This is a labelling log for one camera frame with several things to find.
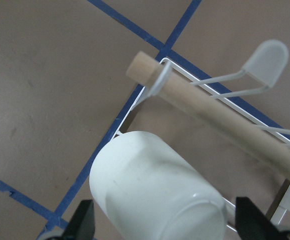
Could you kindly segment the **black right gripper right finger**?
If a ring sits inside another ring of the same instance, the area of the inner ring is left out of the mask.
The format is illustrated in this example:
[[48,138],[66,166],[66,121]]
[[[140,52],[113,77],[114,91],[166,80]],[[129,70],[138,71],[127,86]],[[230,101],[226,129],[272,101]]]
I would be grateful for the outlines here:
[[280,232],[248,197],[237,197],[235,228],[242,240],[279,240]]

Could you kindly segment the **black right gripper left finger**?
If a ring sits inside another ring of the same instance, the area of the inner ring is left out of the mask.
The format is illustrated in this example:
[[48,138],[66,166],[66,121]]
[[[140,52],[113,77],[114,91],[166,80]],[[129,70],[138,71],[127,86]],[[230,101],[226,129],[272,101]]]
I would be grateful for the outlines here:
[[82,200],[61,235],[62,240],[93,240],[96,231],[94,202]]

